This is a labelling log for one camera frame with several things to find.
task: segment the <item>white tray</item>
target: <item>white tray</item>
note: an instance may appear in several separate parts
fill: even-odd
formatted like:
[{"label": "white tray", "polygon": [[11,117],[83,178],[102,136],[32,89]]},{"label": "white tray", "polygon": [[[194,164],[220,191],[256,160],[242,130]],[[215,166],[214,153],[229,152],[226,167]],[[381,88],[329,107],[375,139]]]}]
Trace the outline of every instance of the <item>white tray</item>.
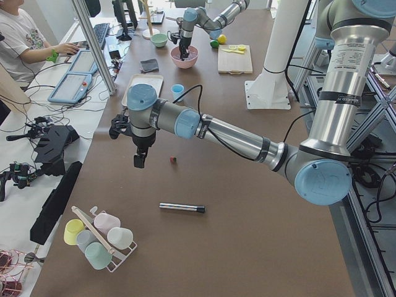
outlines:
[{"label": "white tray", "polygon": [[157,96],[160,96],[161,88],[162,88],[163,76],[162,75],[153,75],[153,74],[135,74],[131,77],[129,84],[126,88],[126,91],[123,96],[123,100],[121,104],[126,106],[127,102],[127,92],[129,88],[135,84],[148,84],[152,85],[155,91],[157,92]]}]

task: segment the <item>person's hand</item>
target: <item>person's hand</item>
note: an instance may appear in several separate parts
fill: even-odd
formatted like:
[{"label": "person's hand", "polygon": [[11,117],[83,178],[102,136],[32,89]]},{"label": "person's hand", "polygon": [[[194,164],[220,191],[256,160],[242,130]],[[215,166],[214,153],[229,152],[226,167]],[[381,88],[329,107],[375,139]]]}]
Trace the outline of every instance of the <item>person's hand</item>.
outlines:
[{"label": "person's hand", "polygon": [[79,50],[74,43],[61,43],[55,46],[55,51],[58,54],[77,54]]}]

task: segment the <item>yellow knife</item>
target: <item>yellow knife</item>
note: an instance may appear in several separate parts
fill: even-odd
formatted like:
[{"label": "yellow knife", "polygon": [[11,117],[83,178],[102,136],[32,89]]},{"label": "yellow knife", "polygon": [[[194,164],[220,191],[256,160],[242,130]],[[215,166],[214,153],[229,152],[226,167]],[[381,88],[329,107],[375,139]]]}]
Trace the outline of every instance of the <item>yellow knife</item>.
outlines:
[{"label": "yellow knife", "polygon": [[244,51],[238,51],[236,49],[226,49],[226,48],[222,48],[222,51],[225,51],[226,53],[236,53],[236,54],[244,54]]}]

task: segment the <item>green bowl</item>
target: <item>green bowl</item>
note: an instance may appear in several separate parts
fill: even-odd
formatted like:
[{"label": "green bowl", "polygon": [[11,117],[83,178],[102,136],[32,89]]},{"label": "green bowl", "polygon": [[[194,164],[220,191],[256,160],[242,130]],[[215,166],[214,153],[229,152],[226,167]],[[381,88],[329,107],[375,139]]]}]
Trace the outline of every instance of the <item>green bowl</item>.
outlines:
[{"label": "green bowl", "polygon": [[168,36],[163,33],[158,33],[151,36],[150,40],[157,48],[162,48],[166,45],[166,42],[168,41]]}]

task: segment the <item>person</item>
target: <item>person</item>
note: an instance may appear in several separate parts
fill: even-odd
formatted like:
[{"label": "person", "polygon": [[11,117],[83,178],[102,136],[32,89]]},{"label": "person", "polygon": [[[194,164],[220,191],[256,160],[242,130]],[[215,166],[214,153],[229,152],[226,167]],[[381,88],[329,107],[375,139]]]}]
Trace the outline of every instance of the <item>person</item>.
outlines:
[{"label": "person", "polygon": [[24,0],[0,0],[0,63],[19,83],[30,83],[54,49],[59,54],[76,54],[73,43],[51,46],[32,17],[19,8]]}]

